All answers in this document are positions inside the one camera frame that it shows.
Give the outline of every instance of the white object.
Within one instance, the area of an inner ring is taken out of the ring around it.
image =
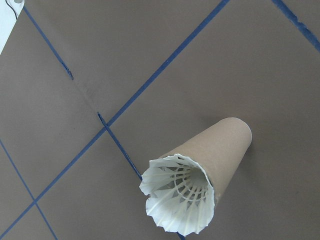
[[[205,170],[190,157],[175,154],[150,161],[142,175],[146,214],[166,232],[199,233],[214,216],[214,188]]]
[[[19,15],[24,7],[25,1],[14,3],[14,1],[8,0],[8,4],[15,10],[16,14]],[[6,1],[0,0],[0,54],[5,47],[16,21],[15,13],[8,7]]]
[[[149,161],[140,184],[150,195],[147,215],[167,232],[198,234],[212,220],[251,141],[248,125],[229,117]]]

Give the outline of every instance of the floor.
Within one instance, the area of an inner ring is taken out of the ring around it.
[[[0,239],[184,239],[146,216],[128,159],[143,173],[226,117],[252,144],[186,239],[317,239],[318,1],[25,7],[0,57]]]

